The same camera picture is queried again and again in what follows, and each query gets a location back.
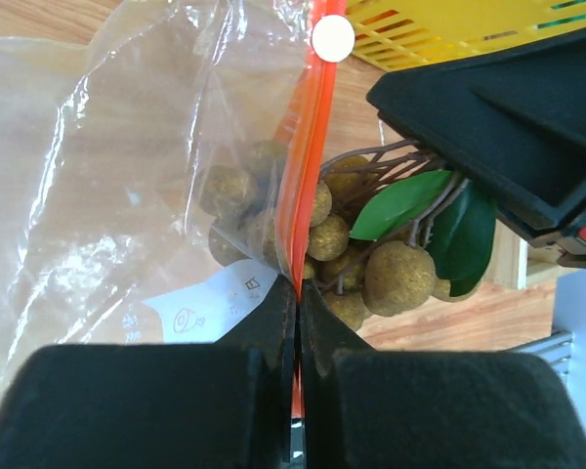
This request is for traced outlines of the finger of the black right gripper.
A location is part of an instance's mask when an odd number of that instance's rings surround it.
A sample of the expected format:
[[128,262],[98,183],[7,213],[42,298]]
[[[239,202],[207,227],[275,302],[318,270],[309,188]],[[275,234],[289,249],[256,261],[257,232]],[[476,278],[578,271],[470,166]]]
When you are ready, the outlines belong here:
[[586,269],[586,27],[389,72],[366,99],[492,195],[516,234]]

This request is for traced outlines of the brown longan bunch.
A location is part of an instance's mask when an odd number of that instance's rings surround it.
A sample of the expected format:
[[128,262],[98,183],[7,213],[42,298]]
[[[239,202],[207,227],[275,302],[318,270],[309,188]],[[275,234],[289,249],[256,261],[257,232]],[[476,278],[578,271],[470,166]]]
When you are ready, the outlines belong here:
[[[241,163],[196,177],[199,208],[213,219],[207,242],[222,266],[253,258],[289,275],[278,220],[288,150],[248,147]],[[412,140],[354,149],[324,162],[302,228],[301,277],[351,329],[430,299],[455,303],[480,287],[495,236],[497,205],[466,175]]]

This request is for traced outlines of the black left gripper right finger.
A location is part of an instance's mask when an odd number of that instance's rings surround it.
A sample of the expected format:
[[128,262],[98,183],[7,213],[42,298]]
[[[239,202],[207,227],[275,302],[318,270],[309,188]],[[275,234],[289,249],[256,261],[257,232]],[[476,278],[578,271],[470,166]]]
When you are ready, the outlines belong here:
[[565,386],[532,354],[378,351],[310,281],[298,353],[310,468],[586,468]]

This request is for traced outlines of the clear zip top bag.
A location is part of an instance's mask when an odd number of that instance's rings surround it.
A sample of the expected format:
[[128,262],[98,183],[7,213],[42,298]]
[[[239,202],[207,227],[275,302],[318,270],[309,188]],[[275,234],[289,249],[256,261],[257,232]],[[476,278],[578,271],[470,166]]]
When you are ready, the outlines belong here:
[[342,1],[125,1],[0,37],[0,406],[38,350],[223,336],[302,281]]

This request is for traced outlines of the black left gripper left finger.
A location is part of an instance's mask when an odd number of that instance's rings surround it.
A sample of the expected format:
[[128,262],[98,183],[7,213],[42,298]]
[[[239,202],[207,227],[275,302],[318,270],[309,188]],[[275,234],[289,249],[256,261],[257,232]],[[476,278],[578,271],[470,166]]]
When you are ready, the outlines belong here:
[[0,405],[0,468],[281,466],[296,310],[279,278],[212,344],[40,349]]

